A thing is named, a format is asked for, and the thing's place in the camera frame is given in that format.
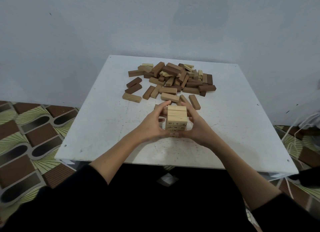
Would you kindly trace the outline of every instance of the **patterned floor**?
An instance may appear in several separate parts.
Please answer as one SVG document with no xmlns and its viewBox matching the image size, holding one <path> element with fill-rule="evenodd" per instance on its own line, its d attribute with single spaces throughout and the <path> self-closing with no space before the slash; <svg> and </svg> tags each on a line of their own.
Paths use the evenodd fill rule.
<svg viewBox="0 0 320 232">
<path fill-rule="evenodd" d="M 0 226 L 38 190 L 52 188 L 74 173 L 54 156 L 69 131 L 79 108 L 0 101 Z M 275 126 L 282 138 L 288 126 Z M 311 142 L 320 130 L 299 132 L 293 128 L 284 140 L 298 170 L 320 166 L 320 153 Z M 290 195 L 285 179 L 272 181 Z M 288 183 L 294 200 L 320 218 L 320 188 Z M 247 211 L 249 220 L 256 224 Z"/>
</svg>

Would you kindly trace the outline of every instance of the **person's right hand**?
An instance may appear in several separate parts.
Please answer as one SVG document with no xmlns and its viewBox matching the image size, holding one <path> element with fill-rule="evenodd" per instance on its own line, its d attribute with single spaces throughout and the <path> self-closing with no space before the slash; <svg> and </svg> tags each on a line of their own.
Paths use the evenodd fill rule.
<svg viewBox="0 0 320 232">
<path fill-rule="evenodd" d="M 217 144 L 224 143 L 190 104 L 184 102 L 181 102 L 181 104 L 190 113 L 189 120 L 193 123 L 193 127 L 189 131 L 176 132 L 175 137 L 190 138 L 199 145 L 211 150 L 215 149 Z"/>
</svg>

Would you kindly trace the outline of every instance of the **block tower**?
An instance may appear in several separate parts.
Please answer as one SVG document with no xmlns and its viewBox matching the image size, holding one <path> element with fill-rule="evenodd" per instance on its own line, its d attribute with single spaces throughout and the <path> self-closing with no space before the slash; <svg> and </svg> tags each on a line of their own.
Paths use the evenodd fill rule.
<svg viewBox="0 0 320 232">
<path fill-rule="evenodd" d="M 168 131 L 184 131 L 188 123 L 187 108 L 185 106 L 168 105 L 168 116 L 165 129 Z"/>
</svg>

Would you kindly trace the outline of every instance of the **forearm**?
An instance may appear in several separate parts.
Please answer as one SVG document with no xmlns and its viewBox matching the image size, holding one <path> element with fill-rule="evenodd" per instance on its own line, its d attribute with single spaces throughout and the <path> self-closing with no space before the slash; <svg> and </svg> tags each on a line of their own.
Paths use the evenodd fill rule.
<svg viewBox="0 0 320 232">
<path fill-rule="evenodd" d="M 136 132 L 130 132 L 107 152 L 90 163 L 108 184 L 130 153 L 141 143 L 140 138 L 136 135 Z"/>
<path fill-rule="evenodd" d="M 224 141 L 215 139 L 212 151 L 221 160 L 250 209 L 254 210 L 281 193 L 243 161 Z"/>
</svg>

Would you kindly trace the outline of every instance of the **black sleeve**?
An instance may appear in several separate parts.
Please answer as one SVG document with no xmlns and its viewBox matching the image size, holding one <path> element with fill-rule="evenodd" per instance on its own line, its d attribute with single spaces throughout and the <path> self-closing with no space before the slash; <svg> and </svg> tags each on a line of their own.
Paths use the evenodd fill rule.
<svg viewBox="0 0 320 232">
<path fill-rule="evenodd" d="M 263 232 L 314 230 L 320 221 L 285 194 L 280 194 L 270 202 L 252 211 Z"/>
<path fill-rule="evenodd" d="M 72 223 L 73 228 L 77 223 L 83 226 L 83 222 L 92 222 L 90 215 L 98 213 L 97 207 L 106 202 L 107 189 L 108 184 L 93 167 L 83 166 L 56 188 L 42 187 L 34 200 L 22 204 L 10 216 L 2 230 L 57 222 L 61 226 Z"/>
</svg>

